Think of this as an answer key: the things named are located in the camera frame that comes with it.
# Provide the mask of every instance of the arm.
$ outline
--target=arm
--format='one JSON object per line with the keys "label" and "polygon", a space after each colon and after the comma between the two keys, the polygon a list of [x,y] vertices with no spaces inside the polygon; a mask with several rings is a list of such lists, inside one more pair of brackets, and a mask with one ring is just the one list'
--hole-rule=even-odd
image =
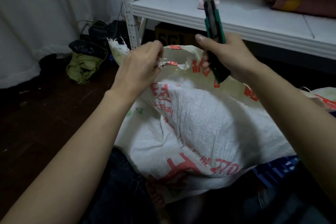
{"label": "arm", "polygon": [[[326,195],[336,204],[336,119],[300,93],[247,49],[240,36],[227,44],[201,35],[198,43],[217,55],[237,80],[248,84]],[[204,69],[209,63],[204,62]]]}
{"label": "arm", "polygon": [[129,54],[95,111],[12,206],[5,223],[77,223],[98,187],[124,117],[159,73],[159,41]]}

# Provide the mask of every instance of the green cloth bag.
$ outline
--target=green cloth bag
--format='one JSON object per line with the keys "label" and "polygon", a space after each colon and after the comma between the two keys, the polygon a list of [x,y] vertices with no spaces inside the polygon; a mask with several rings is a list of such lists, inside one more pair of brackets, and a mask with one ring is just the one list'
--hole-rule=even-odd
{"label": "green cloth bag", "polygon": [[73,52],[66,74],[79,84],[84,84],[89,82],[88,79],[98,71],[102,62],[101,58]]}

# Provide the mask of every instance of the white shelf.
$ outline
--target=white shelf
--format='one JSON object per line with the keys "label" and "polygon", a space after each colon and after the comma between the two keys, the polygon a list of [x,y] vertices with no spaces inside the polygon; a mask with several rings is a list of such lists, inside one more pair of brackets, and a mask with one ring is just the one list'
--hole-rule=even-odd
{"label": "white shelf", "polygon": [[[198,10],[197,5],[198,0],[139,0],[132,10],[148,19],[206,30],[204,10]],[[218,9],[224,31],[336,60],[336,20],[271,10],[262,0],[220,0]]]}

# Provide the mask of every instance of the green utility knife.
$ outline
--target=green utility knife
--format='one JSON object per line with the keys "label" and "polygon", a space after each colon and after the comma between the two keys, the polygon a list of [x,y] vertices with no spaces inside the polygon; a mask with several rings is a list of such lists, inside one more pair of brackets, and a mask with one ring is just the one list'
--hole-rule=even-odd
{"label": "green utility knife", "polygon": [[[217,43],[225,44],[225,35],[222,28],[221,19],[218,9],[213,0],[203,0],[205,11],[205,26],[207,28],[208,38],[213,39]],[[212,70],[217,83],[223,82],[230,74],[227,69],[217,58],[215,54],[208,51],[210,69]]]}

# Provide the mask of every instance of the left hand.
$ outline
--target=left hand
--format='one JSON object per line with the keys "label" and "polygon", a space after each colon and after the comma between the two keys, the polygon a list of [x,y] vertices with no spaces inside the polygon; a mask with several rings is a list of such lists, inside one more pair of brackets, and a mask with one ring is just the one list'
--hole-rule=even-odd
{"label": "left hand", "polygon": [[134,102],[160,72],[156,61],[162,55],[163,46],[158,40],[131,51],[119,67],[111,90]]}

